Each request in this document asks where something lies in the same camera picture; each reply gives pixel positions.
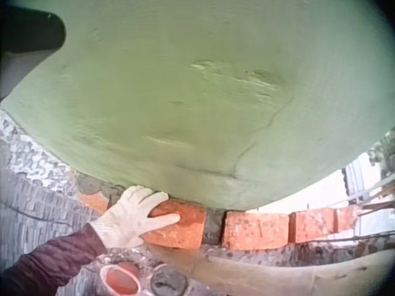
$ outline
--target cement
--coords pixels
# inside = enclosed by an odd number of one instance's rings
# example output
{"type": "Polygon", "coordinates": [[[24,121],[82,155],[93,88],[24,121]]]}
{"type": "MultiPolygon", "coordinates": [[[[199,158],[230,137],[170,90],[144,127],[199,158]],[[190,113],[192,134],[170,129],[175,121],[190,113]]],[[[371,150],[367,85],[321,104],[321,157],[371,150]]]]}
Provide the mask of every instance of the cement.
{"type": "Polygon", "coordinates": [[[5,109],[104,181],[255,208],[345,166],[395,125],[394,40],[363,1],[18,1],[63,48],[5,109]]]}

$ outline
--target gloved hand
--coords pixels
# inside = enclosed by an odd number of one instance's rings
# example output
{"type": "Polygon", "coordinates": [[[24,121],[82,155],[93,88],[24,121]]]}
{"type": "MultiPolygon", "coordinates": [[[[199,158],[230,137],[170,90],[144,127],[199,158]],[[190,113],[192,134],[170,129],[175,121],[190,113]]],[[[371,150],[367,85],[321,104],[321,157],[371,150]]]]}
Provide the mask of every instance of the gloved hand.
{"type": "Polygon", "coordinates": [[[144,241],[140,235],[180,220],[179,214],[148,218],[158,204],[168,200],[164,192],[153,194],[143,186],[129,187],[120,200],[96,221],[90,222],[106,248],[133,248],[144,241]]]}

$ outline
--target white work glove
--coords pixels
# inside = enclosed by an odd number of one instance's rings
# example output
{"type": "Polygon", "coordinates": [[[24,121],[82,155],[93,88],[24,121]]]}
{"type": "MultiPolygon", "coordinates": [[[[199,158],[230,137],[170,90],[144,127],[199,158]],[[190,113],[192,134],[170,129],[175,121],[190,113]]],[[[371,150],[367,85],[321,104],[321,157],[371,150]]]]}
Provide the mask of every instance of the white work glove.
{"type": "Polygon", "coordinates": [[[129,187],[114,206],[96,221],[90,222],[107,249],[137,247],[144,242],[140,238],[143,233],[180,220],[179,214],[148,218],[158,204],[168,200],[164,192],[153,193],[143,186],[129,187]]]}

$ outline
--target dark red sleeve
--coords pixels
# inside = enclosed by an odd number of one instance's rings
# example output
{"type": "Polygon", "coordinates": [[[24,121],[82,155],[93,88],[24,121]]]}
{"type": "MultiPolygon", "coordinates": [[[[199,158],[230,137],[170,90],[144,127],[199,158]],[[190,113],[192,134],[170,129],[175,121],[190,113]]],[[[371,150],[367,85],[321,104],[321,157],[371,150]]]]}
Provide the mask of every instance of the dark red sleeve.
{"type": "Polygon", "coordinates": [[[106,252],[90,224],[69,236],[51,239],[22,255],[0,278],[0,295],[53,296],[83,265],[106,252]]]}

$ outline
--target row of bricks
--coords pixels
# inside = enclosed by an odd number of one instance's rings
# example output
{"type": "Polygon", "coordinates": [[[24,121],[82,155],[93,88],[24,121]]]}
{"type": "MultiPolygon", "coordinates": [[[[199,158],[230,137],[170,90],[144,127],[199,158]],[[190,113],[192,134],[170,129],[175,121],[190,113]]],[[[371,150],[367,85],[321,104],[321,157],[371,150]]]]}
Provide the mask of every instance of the row of bricks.
{"type": "MultiPolygon", "coordinates": [[[[108,200],[100,192],[80,194],[81,200],[103,213],[108,200]]],[[[166,228],[143,235],[146,242],[181,249],[198,249],[201,245],[206,210],[198,205],[168,200],[150,214],[151,217],[178,213],[181,220],[166,228]]],[[[289,242],[308,242],[319,237],[351,229],[358,217],[357,206],[318,208],[279,213],[227,212],[222,246],[233,250],[275,249],[289,242]]]]}

